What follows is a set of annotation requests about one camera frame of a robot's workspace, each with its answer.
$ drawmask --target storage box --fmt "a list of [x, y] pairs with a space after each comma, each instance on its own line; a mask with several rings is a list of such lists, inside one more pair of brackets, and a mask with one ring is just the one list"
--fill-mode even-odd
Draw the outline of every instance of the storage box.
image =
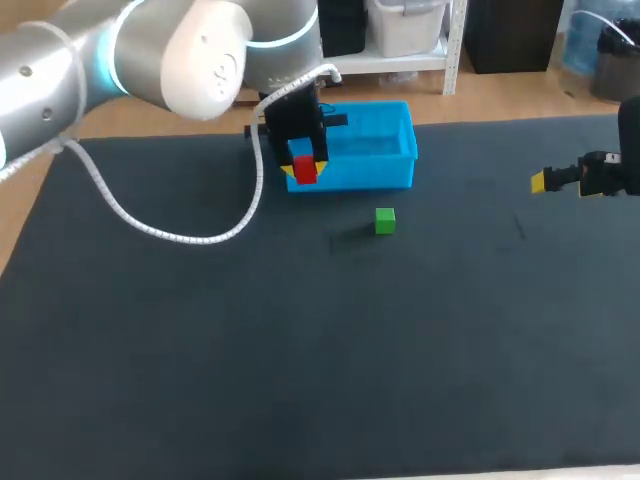
[[367, 0], [369, 24], [382, 56], [433, 51], [447, 3], [449, 0]]
[[[298, 185], [287, 175], [290, 192], [406, 189], [413, 185], [418, 146], [405, 102], [343, 103], [331, 114], [346, 114], [349, 125], [327, 129], [329, 163], [315, 185]], [[309, 139], [289, 141], [294, 157], [311, 155]]]

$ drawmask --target dark mat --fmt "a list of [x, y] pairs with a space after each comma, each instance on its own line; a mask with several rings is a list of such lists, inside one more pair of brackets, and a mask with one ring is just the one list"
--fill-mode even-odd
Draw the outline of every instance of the dark mat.
[[[533, 197], [615, 117], [418, 127], [415, 187], [172, 245], [57, 159], [0, 280], [3, 480], [327, 479], [640, 461], [640, 200]], [[132, 214], [220, 232], [241, 137], [86, 143]], [[398, 232], [372, 236], [376, 207]]]

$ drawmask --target white cable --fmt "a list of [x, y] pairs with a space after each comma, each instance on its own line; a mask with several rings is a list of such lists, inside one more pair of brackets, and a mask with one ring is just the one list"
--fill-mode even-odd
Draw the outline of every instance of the white cable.
[[233, 227], [231, 230], [229, 230], [226, 233], [223, 233], [221, 235], [216, 235], [214, 237], [189, 237], [185, 235], [169, 233], [163, 230], [159, 230], [157, 228], [150, 227], [149, 225], [146, 225], [145, 223], [142, 223], [141, 221], [135, 219], [134, 217], [129, 215], [122, 208], [122, 206], [120, 206], [120, 204], [117, 202], [117, 200], [109, 190], [109, 187], [107, 187], [107, 184], [102, 178], [102, 175], [100, 175], [100, 171], [96, 167], [96, 164], [93, 162], [93, 160], [91, 159], [91, 156], [87, 153], [87, 151], [75, 140], [68, 140], [65, 143], [65, 145], [69, 147], [71, 150], [73, 150], [78, 155], [82, 163], [84, 163], [85, 167], [87, 168], [87, 171], [89, 172], [89, 175], [95, 182], [96, 186], [98, 187], [98, 190], [104, 197], [107, 204], [111, 207], [111, 209], [122, 220], [124, 220], [126, 223], [131, 225], [133, 228], [140, 230], [141, 232], [151, 235], [153, 237], [157, 237], [162, 240], [168, 240], [170, 242], [175, 242], [175, 243], [184, 243], [189, 245], [213, 245], [217, 243], [222, 243], [226, 240], [229, 240], [235, 237], [242, 230], [244, 230], [244, 228], [249, 224], [254, 214], [256, 213], [256, 210], [258, 209], [258, 204], [260, 203], [260, 197], [262, 196], [262, 188], [264, 185], [264, 164], [262, 159], [262, 149], [260, 147], [260, 136], [258, 134], [258, 122], [260, 119], [260, 115], [264, 112], [264, 110], [267, 107], [269, 107], [274, 102], [277, 102], [278, 100], [290, 94], [291, 92], [298, 90], [299, 88], [304, 87], [305, 85], [313, 82], [319, 75], [322, 75], [327, 71], [331, 73], [331, 77], [334, 82], [339, 83], [342, 80], [340, 73], [338, 72], [338, 70], [334, 65], [329, 65], [329, 64], [322, 65], [318, 68], [313, 69], [311, 72], [300, 77], [299, 79], [295, 80], [289, 85], [281, 88], [275, 93], [269, 95], [262, 102], [260, 102], [258, 106], [256, 106], [254, 110], [253, 121], [251, 123], [251, 142], [253, 145], [253, 151], [254, 151], [255, 160], [256, 160], [256, 187], [253, 194], [253, 199], [251, 200], [251, 204], [249, 206], [249, 209], [247, 210], [247, 213], [244, 215], [244, 217], [240, 220], [240, 222], [235, 227]]
[[592, 17], [603, 21], [604, 23], [609, 25], [611, 28], [613, 28], [617, 33], [619, 33], [620, 36], [627, 41], [627, 43], [629, 43], [630, 45], [633, 45], [634, 47], [636, 46], [636, 44], [633, 42], [633, 40], [631, 40], [631, 38], [626, 33], [624, 33], [613, 22], [611, 22], [610, 20], [604, 18], [603, 16], [598, 15], [597, 13], [590, 12], [589, 10], [576, 10], [575, 12], [573, 12], [573, 15], [575, 15], [576, 13], [584, 13], [586, 15], [591, 15]]

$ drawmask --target blue bin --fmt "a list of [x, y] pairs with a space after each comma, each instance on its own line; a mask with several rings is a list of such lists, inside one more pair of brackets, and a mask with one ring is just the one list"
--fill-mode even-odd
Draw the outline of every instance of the blue bin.
[[[318, 183], [298, 185], [287, 177], [290, 192], [405, 189], [413, 185], [418, 145], [405, 102], [341, 103], [333, 114], [347, 114], [349, 125], [327, 129], [329, 163]], [[311, 141], [289, 141], [294, 157], [311, 155]]]

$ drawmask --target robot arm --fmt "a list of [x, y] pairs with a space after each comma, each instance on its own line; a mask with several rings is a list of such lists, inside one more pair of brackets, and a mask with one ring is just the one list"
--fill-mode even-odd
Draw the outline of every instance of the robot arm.
[[622, 102], [618, 112], [620, 153], [589, 152], [567, 168], [545, 168], [531, 179], [533, 193], [559, 192], [578, 183], [580, 196], [640, 196], [640, 97]]
[[0, 36], [0, 168], [119, 96], [209, 120], [321, 63], [316, 0], [69, 0]]

